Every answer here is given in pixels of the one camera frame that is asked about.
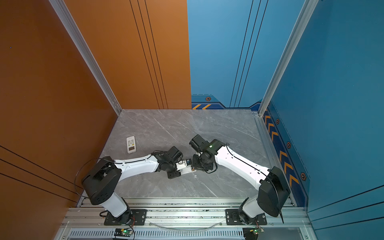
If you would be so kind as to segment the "white TCL remote control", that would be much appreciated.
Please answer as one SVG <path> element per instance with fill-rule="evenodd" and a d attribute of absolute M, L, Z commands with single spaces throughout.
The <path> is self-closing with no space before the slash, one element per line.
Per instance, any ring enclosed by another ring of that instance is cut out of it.
<path fill-rule="evenodd" d="M 189 174 L 189 173 L 193 173 L 195 172 L 196 169 L 193 168 L 192 166 L 187 166 L 185 168 L 182 168 L 179 170 L 179 172 L 181 173 L 181 175 L 185 175 L 185 174 Z"/>

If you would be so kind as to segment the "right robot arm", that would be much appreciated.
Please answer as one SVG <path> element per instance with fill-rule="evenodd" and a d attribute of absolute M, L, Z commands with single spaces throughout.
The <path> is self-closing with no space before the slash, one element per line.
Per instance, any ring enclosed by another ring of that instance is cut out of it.
<path fill-rule="evenodd" d="M 252 224 L 256 217 L 262 214 L 283 218 L 282 208 L 291 194 L 291 189 L 281 169 L 258 165 L 217 139 L 208 142 L 196 135 L 189 145 L 196 151 L 192 163 L 195 169 L 210 174 L 216 171 L 218 166 L 223 166 L 245 179 L 258 191 L 257 195 L 246 198 L 238 208 L 238 215 L 243 224 Z"/>

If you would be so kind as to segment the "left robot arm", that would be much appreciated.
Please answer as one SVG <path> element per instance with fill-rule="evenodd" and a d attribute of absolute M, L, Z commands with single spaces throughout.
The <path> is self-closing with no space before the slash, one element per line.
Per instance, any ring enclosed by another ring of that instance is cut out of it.
<path fill-rule="evenodd" d="M 191 166 L 191 161 L 171 147 L 168 151 L 154 151 L 151 154 L 129 160 L 113 160 L 110 156 L 101 158 L 82 179 L 83 188 L 92 205 L 100 205 L 119 225 L 131 225 L 134 214 L 124 198 L 115 188 L 124 179 L 164 171 L 169 179 L 181 176 L 182 169 Z"/>

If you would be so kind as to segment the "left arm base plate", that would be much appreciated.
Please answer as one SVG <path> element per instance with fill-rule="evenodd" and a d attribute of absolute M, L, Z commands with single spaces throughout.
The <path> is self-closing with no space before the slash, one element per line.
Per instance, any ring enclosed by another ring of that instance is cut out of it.
<path fill-rule="evenodd" d="M 100 216 L 105 218 L 105 226 L 143 226 L 147 217 L 146 209 L 128 210 L 119 217 L 114 217 L 109 211 L 103 211 Z"/>

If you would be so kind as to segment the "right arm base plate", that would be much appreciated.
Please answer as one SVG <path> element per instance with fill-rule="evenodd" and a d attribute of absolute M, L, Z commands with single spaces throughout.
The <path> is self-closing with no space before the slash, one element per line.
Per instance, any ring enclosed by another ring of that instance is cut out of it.
<path fill-rule="evenodd" d="M 257 215 L 254 218 L 250 218 L 244 212 L 238 209 L 226 209 L 226 223 L 229 226 L 235 225 L 255 225 L 255 226 L 266 226 L 267 218 L 265 214 Z"/>

